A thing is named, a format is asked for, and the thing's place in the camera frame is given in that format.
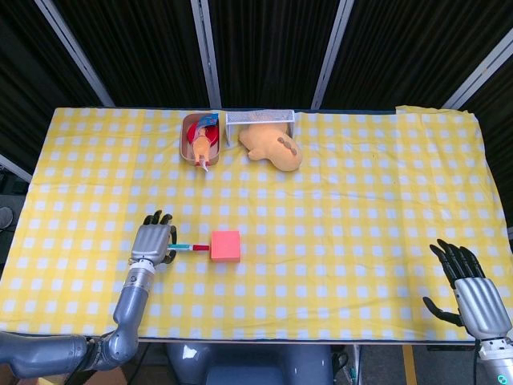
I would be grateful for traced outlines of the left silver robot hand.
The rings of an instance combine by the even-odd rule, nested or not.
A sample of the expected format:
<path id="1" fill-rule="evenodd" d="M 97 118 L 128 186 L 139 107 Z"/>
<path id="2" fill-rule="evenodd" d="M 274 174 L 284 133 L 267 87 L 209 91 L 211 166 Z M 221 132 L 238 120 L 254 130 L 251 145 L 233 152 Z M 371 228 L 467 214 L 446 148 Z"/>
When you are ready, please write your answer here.
<path id="1" fill-rule="evenodd" d="M 130 264 L 146 260 L 157 267 L 174 262 L 176 251 L 168 248 L 177 242 L 177 229 L 171 222 L 172 215 L 161 210 L 144 218 L 131 248 Z"/>

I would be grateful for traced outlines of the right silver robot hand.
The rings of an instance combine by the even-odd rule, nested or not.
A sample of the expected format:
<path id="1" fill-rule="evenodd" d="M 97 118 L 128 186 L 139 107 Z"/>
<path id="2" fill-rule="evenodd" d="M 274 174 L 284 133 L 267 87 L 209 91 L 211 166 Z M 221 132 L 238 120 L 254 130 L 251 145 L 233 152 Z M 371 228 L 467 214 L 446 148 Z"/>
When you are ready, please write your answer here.
<path id="1" fill-rule="evenodd" d="M 430 250 L 438 258 L 453 290 L 458 312 L 437 307 L 431 298 L 422 300 L 438 319 L 466 329 L 479 341 L 503 339 L 512 330 L 512 322 L 500 294 L 486 277 L 478 258 L 466 247 L 438 239 Z"/>

